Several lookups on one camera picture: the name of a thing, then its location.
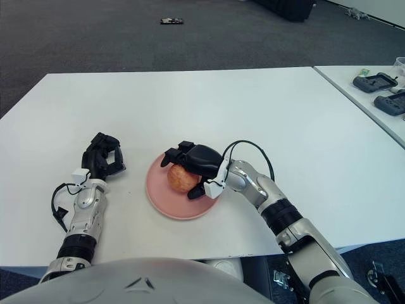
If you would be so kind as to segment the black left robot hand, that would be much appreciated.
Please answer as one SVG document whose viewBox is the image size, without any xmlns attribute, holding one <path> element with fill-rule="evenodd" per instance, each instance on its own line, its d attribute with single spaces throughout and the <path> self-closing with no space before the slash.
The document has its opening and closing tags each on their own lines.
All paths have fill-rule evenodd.
<svg viewBox="0 0 405 304">
<path fill-rule="evenodd" d="M 110 175 L 126 169 L 118 139 L 97 133 L 82 155 L 82 168 L 88 169 L 91 179 L 105 181 Z"/>
</svg>

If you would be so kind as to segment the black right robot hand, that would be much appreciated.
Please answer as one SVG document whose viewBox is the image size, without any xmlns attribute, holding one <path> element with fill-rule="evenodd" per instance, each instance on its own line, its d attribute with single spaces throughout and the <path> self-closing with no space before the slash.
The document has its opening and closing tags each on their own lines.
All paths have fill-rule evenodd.
<svg viewBox="0 0 405 304">
<path fill-rule="evenodd" d="M 217 176 L 223 157 L 217 151 L 202 144 L 194 144 L 190 141 L 182 141 L 178 148 L 170 148 L 165 151 L 161 161 L 161 167 L 169 163 L 182 166 L 186 172 L 200 176 L 200 181 L 189 191 L 187 197 L 190 200 L 204 196 L 204 183 Z"/>
</svg>

